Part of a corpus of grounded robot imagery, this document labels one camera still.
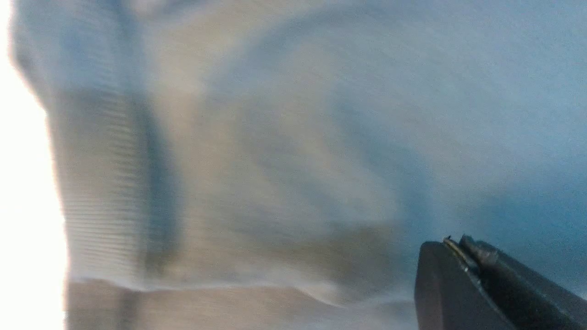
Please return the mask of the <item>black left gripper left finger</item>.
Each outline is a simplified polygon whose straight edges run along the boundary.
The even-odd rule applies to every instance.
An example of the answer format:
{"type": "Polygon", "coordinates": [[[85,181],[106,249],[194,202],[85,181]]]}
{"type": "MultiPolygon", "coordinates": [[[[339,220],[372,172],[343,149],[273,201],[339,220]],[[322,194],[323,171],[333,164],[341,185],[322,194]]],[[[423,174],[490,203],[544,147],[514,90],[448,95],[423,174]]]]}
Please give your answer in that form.
{"type": "Polygon", "coordinates": [[[424,242],[415,280],[420,330],[514,330],[486,294],[476,264],[453,241],[424,242]]]}

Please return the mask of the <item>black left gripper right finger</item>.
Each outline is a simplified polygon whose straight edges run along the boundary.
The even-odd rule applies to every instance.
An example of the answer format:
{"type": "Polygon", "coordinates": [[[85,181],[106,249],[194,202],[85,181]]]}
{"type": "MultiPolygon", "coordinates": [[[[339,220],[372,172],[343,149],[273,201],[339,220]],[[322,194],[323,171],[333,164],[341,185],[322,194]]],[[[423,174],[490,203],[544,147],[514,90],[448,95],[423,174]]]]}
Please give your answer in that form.
{"type": "Polygon", "coordinates": [[[476,291],[491,311],[516,330],[584,330],[586,301],[471,236],[443,244],[464,264],[476,291]]]}

